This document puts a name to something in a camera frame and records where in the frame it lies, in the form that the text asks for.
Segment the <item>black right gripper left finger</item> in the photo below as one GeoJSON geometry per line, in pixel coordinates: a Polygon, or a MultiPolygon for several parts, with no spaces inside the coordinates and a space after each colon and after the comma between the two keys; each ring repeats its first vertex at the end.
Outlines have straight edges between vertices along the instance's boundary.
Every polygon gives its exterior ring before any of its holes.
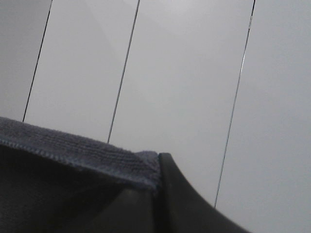
{"type": "Polygon", "coordinates": [[[153,233],[153,197],[148,191],[123,190],[99,215],[100,233],[153,233]]]}

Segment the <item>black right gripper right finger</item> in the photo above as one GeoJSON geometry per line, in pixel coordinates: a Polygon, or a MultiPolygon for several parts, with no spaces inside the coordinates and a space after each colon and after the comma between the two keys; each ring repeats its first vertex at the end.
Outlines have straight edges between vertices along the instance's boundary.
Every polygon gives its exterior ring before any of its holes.
{"type": "Polygon", "coordinates": [[[188,182],[169,153],[159,155],[162,189],[159,233],[247,233],[209,204],[188,182]]]}

